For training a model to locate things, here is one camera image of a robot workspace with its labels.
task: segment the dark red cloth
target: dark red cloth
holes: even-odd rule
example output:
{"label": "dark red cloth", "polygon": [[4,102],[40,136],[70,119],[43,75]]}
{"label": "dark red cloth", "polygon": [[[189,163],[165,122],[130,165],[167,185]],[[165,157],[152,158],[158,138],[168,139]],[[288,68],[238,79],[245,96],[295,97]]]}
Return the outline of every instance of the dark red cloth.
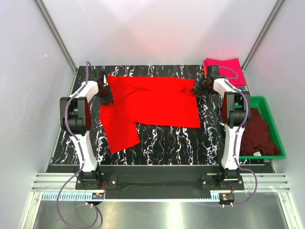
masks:
{"label": "dark red cloth", "polygon": [[269,136],[269,125],[263,120],[257,108],[251,108],[251,119],[247,123],[241,143],[241,156],[253,156],[260,152],[263,155],[280,155],[280,149]]}
{"label": "dark red cloth", "polygon": [[101,123],[110,152],[140,142],[136,122],[200,128],[194,80],[159,77],[109,76],[114,104],[101,105]]}

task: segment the black marble table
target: black marble table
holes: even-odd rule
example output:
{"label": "black marble table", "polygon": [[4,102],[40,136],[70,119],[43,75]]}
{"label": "black marble table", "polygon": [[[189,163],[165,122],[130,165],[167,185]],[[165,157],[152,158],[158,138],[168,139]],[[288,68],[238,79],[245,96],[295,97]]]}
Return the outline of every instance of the black marble table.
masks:
{"label": "black marble table", "polygon": [[[95,66],[113,76],[178,77],[195,79],[203,76],[202,65]],[[73,92],[83,82],[85,66],[79,67]],[[221,97],[206,93],[197,98],[201,128],[137,124],[140,143],[111,154],[107,136],[100,122],[100,104],[90,102],[92,128],[90,139],[100,165],[215,165],[224,151],[224,124],[220,120]],[[79,164],[72,141],[61,131],[51,165]],[[241,164],[264,164],[263,160],[243,160]]]}

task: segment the green tray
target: green tray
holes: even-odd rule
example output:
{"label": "green tray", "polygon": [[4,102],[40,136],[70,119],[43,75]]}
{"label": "green tray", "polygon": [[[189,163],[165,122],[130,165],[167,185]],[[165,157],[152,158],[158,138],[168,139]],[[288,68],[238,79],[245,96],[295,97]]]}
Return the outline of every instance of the green tray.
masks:
{"label": "green tray", "polygon": [[286,156],[280,136],[275,127],[275,123],[271,116],[267,101],[262,96],[251,96],[251,108],[258,108],[261,113],[263,120],[269,124],[269,135],[277,147],[281,150],[279,156],[239,156],[239,159],[280,159]]}

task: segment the pink towel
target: pink towel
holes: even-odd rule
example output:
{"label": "pink towel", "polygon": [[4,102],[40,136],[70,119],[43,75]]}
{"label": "pink towel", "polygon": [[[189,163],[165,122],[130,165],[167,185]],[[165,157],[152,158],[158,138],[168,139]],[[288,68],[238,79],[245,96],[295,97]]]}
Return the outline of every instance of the pink towel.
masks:
{"label": "pink towel", "polygon": [[[204,65],[204,74],[207,74],[207,67],[210,65],[219,65],[219,67],[227,67],[231,68],[238,74],[238,79],[236,80],[229,80],[229,82],[235,86],[235,87],[245,87],[247,85],[246,79],[244,78],[244,74],[242,72],[242,68],[240,66],[238,58],[232,59],[232,60],[227,60],[227,61],[219,61],[219,60],[214,60],[214,59],[209,59],[207,58],[206,60],[203,61]],[[236,75],[225,68],[219,68],[219,72],[221,76],[225,76],[226,78],[235,78]]]}

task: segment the gray wall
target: gray wall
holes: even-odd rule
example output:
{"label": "gray wall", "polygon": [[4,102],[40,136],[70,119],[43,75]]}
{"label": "gray wall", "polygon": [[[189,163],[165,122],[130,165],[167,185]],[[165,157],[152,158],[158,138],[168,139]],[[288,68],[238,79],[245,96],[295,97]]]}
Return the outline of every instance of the gray wall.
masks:
{"label": "gray wall", "polygon": [[141,65],[242,63],[276,0],[44,2],[76,65]]}
{"label": "gray wall", "polygon": [[73,75],[34,1],[1,1],[0,31],[0,221],[19,229]]}
{"label": "gray wall", "polygon": [[276,160],[285,172],[305,225],[305,1],[288,0],[246,69],[254,95],[266,97],[286,158]]}

